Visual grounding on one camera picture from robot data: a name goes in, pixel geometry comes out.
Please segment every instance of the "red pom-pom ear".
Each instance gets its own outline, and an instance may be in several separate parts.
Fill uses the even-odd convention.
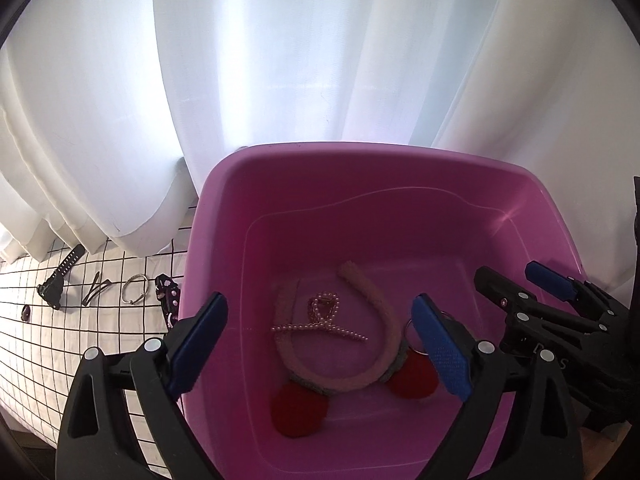
[[[409,350],[402,368],[385,384],[398,397],[421,399],[438,387],[438,373],[427,356]]]
[[[271,401],[271,421],[284,436],[307,436],[320,429],[328,409],[329,397],[290,382]]]

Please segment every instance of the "pearl hair clip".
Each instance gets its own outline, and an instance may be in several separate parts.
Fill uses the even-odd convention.
[[[272,332],[289,332],[305,330],[325,330],[331,334],[355,339],[356,341],[368,341],[368,338],[334,324],[335,316],[340,308],[340,299],[334,292],[324,291],[308,301],[307,315],[309,323],[287,323],[271,327]]]

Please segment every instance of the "metal ring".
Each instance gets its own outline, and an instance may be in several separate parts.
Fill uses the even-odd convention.
[[[453,319],[453,316],[449,312],[445,312],[444,310],[441,310],[440,313],[446,319]],[[416,350],[414,347],[411,346],[411,343],[409,343],[409,339],[406,336],[406,331],[409,328],[409,325],[411,325],[413,322],[414,322],[414,320],[412,318],[409,318],[409,321],[407,321],[406,325],[404,326],[404,330],[402,330],[402,337],[404,337],[404,339],[406,340],[406,343],[407,343],[407,346],[409,347],[409,350],[413,350],[415,353],[420,354],[420,355],[429,355],[427,352],[420,352],[419,350]]]
[[[144,285],[143,285],[142,294],[140,294],[140,297],[137,298],[136,300],[125,300],[124,299],[124,290],[127,288],[127,285],[129,285],[129,283],[131,283],[136,278],[144,278],[145,279],[145,281],[143,282]],[[125,303],[129,303],[129,304],[133,305],[133,304],[136,304],[137,302],[139,302],[140,300],[142,300],[142,298],[144,298],[146,296],[146,292],[148,291],[148,289],[149,289],[149,278],[145,274],[134,274],[122,286],[122,291],[120,292],[120,298]]]
[[[414,320],[409,318],[409,321],[406,322],[406,325],[404,326],[404,330],[402,330],[402,337],[404,337],[404,339],[406,340],[406,343],[409,347],[409,350],[413,350],[415,353],[420,354],[420,355],[429,355],[427,354],[427,352],[420,352],[419,350],[416,350],[414,347],[411,346],[411,343],[409,343],[409,340],[407,339],[406,336],[406,330],[409,328],[409,325],[411,325],[411,323],[413,323]]]

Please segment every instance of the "curtain fold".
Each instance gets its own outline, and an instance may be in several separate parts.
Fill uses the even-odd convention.
[[[0,223],[151,254],[241,146],[435,146],[530,169],[625,300],[639,54],[610,0],[32,0],[0,49]]]
[[[162,78],[196,189],[245,145],[430,145],[496,1],[154,0]]]
[[[9,234],[9,231],[4,227],[0,227],[0,258],[12,264],[23,255],[24,249],[22,246]]]
[[[640,46],[610,0],[500,0],[435,146],[531,170],[592,280],[628,302]]]

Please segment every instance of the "white grid mat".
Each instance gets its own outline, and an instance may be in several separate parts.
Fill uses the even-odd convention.
[[[97,254],[85,254],[65,277],[60,310],[44,303],[36,286],[69,254],[70,248],[62,241],[53,243],[42,263],[25,256],[11,265],[0,264],[0,404],[52,446],[58,440],[66,397],[87,348],[99,346],[105,354],[128,352],[145,339],[166,333],[153,279],[164,273],[182,282],[194,212],[193,206],[172,243],[155,256],[127,256],[111,241]],[[108,279],[113,285],[89,306],[81,306],[96,272],[100,272],[100,282]],[[122,285],[138,273],[150,279],[147,294],[136,305],[123,304]],[[138,297],[142,283],[132,282],[126,292],[127,299]],[[25,304],[31,305],[28,323],[20,319]],[[169,476],[135,392],[127,392],[127,404],[150,468]]]

